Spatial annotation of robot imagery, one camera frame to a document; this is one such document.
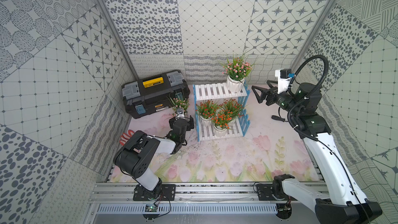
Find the pink flower pot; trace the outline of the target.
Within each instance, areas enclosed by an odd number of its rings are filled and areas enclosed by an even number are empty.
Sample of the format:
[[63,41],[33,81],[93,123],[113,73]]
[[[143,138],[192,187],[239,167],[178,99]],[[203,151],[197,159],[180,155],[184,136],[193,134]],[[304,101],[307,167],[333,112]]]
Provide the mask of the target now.
[[172,105],[173,115],[177,116],[177,110],[179,108],[182,109],[185,116],[188,114],[189,100],[188,99],[180,99],[179,97],[169,98],[169,101]]
[[250,75],[254,65],[247,61],[248,56],[242,54],[240,57],[234,57],[231,60],[222,64],[224,71],[222,72],[227,76],[226,85],[230,92],[240,92],[245,84],[245,78]]

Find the red flower pot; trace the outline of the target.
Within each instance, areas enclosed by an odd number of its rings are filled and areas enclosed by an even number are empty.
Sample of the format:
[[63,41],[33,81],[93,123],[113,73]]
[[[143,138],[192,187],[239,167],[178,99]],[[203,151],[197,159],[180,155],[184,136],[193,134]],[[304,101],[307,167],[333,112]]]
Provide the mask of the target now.
[[211,127],[212,119],[215,117],[220,105],[213,100],[201,101],[196,105],[196,114],[203,127]]
[[227,128],[229,124],[238,119],[244,110],[244,105],[240,104],[236,99],[227,99],[220,106],[221,126]]

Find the orange flower pot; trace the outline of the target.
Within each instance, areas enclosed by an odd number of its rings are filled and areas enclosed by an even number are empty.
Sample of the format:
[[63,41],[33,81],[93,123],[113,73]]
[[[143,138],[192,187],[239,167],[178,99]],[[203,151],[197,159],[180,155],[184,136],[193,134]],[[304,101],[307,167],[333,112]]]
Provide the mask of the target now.
[[232,121],[232,112],[218,112],[212,118],[214,135],[221,138],[227,134],[229,124]]

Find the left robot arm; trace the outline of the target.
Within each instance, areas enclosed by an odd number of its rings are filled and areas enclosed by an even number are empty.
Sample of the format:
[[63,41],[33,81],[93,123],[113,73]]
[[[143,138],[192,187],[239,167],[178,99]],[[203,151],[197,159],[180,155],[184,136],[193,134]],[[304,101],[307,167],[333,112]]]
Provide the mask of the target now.
[[160,138],[143,131],[135,132],[132,137],[116,152],[113,163],[120,171],[131,176],[139,183],[149,199],[161,194],[162,180],[150,169],[149,165],[157,153],[173,155],[182,146],[186,146],[186,132],[194,128],[192,117],[178,115],[169,120],[171,131]]

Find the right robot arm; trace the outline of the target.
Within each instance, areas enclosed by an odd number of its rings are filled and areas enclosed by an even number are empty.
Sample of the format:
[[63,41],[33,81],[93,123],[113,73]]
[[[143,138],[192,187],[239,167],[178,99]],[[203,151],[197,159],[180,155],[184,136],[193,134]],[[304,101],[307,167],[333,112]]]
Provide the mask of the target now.
[[322,98],[320,84],[302,83],[296,93],[279,93],[268,81],[268,89],[253,86],[259,103],[277,104],[287,111],[287,121],[299,134],[306,148],[313,155],[328,193],[299,182],[293,175],[274,177],[272,196],[286,200],[278,209],[278,216],[291,216],[291,200],[297,200],[313,211],[321,224],[369,224],[382,215],[379,203],[369,200],[360,189],[345,165],[336,147],[332,131],[326,120],[316,110]]

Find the white blue two-tier rack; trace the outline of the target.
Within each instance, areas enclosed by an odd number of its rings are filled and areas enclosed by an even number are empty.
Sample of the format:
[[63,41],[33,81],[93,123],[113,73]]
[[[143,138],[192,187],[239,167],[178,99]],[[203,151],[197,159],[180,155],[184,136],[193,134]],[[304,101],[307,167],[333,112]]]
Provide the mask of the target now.
[[[250,90],[248,89],[247,85],[244,85],[244,88],[240,92],[231,92],[227,89],[226,83],[218,83],[193,85],[193,93],[194,108],[197,109],[197,105],[203,101],[222,101],[223,99],[229,98],[237,99],[238,103],[245,106],[250,95]],[[215,135],[213,127],[203,126],[199,116],[196,116],[196,122],[196,130],[199,142],[215,140],[219,138]],[[247,111],[242,110],[240,116],[231,122],[230,128],[227,130],[226,134],[222,138],[226,139],[244,137],[248,131],[249,126],[250,120],[248,119]]]

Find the black plastic toolbox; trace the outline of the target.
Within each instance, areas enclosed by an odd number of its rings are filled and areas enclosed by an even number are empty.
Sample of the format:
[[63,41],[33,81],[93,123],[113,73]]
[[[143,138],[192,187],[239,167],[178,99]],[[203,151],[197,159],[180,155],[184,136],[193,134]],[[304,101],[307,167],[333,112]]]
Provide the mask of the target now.
[[188,99],[190,89],[180,70],[139,79],[122,86],[126,113],[134,119],[172,107],[170,99]]

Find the red white work glove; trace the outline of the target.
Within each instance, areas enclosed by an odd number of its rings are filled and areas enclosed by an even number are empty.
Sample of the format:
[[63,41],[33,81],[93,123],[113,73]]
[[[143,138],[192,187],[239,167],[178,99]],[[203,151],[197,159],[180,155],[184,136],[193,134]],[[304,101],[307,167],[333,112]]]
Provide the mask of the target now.
[[124,132],[121,137],[120,137],[120,141],[119,143],[124,146],[125,143],[134,135],[134,131],[132,130],[127,130],[126,132]]

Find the black handled screwdriver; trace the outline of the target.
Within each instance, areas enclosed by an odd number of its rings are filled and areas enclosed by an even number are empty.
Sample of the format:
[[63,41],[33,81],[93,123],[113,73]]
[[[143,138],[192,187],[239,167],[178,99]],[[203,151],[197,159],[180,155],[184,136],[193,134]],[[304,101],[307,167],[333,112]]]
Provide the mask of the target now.
[[271,118],[276,121],[287,122],[287,120],[285,118],[282,118],[279,116],[272,115]]

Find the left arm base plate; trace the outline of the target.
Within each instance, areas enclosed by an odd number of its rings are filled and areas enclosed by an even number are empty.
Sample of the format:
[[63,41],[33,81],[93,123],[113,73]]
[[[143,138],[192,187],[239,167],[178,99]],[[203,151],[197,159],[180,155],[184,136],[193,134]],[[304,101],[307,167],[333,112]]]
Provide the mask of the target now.
[[152,201],[161,197],[162,200],[175,200],[175,184],[158,184],[154,190],[148,190],[142,185],[137,185],[134,189],[133,201]]

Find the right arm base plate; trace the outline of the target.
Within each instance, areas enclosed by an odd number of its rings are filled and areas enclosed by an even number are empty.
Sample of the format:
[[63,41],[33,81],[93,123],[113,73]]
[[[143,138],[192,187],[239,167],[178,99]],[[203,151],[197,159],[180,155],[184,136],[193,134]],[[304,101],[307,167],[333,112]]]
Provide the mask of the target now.
[[288,201],[289,198],[287,195],[276,196],[274,194],[272,184],[254,184],[255,193],[258,196],[259,201]]

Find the aluminium mounting rail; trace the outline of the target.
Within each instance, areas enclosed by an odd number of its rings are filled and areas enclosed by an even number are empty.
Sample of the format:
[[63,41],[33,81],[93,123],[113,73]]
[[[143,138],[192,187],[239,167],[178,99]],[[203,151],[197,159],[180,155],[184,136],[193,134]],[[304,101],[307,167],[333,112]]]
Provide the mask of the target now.
[[[162,203],[281,203],[288,198],[278,199],[272,195],[272,183],[173,183],[174,190],[162,193]],[[137,183],[97,183],[89,197],[89,203],[153,203],[136,189]]]

